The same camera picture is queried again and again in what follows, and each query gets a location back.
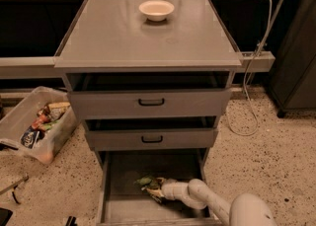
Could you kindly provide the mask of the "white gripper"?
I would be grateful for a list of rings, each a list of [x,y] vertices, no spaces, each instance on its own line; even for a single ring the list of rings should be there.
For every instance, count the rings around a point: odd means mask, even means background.
[[[156,179],[161,186],[161,190],[148,188],[146,191],[158,203],[162,203],[164,197],[169,200],[180,201],[187,201],[190,198],[187,183],[167,180],[162,177],[157,177]]]

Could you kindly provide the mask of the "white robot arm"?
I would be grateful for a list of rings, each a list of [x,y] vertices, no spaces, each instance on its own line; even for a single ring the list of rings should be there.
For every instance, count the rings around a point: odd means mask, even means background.
[[[208,207],[224,226],[277,226],[268,205],[257,195],[245,192],[229,203],[199,179],[187,183],[164,178],[159,181],[159,188],[146,190],[156,197],[179,200],[190,208]]]

